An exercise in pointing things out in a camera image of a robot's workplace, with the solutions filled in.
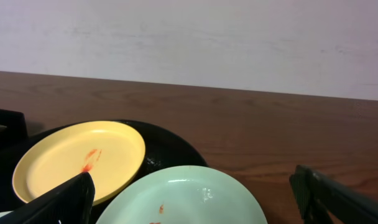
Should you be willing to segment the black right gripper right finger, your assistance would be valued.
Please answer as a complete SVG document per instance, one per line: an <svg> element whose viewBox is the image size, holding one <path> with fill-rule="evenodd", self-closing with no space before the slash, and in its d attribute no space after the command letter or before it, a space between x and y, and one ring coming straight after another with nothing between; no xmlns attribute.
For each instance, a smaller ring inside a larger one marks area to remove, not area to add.
<svg viewBox="0 0 378 224"><path fill-rule="evenodd" d="M343 223L378 224L378 202L310 167L297 165L289 182L304 223L333 223L333 214Z"/></svg>

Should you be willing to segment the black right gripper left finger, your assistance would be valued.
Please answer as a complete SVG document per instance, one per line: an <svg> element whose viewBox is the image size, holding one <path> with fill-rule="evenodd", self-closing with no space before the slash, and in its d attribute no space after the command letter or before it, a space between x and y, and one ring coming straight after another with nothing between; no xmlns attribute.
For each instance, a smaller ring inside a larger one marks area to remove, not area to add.
<svg viewBox="0 0 378 224"><path fill-rule="evenodd" d="M90 174L80 173L0 217L0 224L87 224L95 198Z"/></svg>

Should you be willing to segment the yellow plate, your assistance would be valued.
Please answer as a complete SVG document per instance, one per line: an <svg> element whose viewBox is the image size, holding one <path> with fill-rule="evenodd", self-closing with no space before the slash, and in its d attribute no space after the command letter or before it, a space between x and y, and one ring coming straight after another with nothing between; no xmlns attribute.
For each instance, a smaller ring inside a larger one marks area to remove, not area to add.
<svg viewBox="0 0 378 224"><path fill-rule="evenodd" d="M145 141L131 126L90 121L63 128L35 143L12 175L16 196L29 203L72 177L87 172L100 204L126 188L145 158Z"/></svg>

